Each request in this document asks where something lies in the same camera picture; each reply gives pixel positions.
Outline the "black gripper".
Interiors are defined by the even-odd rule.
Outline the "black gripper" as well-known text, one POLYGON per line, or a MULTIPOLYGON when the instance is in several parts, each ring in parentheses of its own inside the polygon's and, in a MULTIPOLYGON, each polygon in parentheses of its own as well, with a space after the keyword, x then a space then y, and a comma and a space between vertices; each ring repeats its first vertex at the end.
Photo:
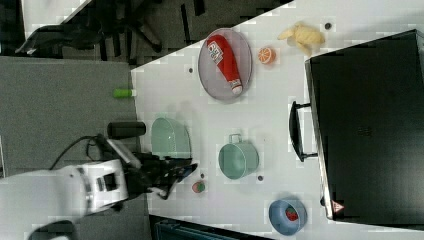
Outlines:
POLYGON ((173 169, 169 162, 160 160, 158 156, 151 153, 134 152, 134 156, 141 163, 141 167, 125 169, 125 180, 130 199, 145 193, 155 193, 162 200, 167 200, 175 183, 184 180, 198 167, 198 164, 194 163, 173 169))

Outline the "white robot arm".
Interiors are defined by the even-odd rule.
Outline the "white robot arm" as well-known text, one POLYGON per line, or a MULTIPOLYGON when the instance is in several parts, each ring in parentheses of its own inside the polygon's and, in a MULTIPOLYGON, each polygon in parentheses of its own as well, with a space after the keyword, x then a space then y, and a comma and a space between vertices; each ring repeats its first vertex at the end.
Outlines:
POLYGON ((121 207, 145 193, 167 199, 174 185, 197 167, 189 159, 143 154, 5 177, 1 240, 72 240, 82 218, 121 207))

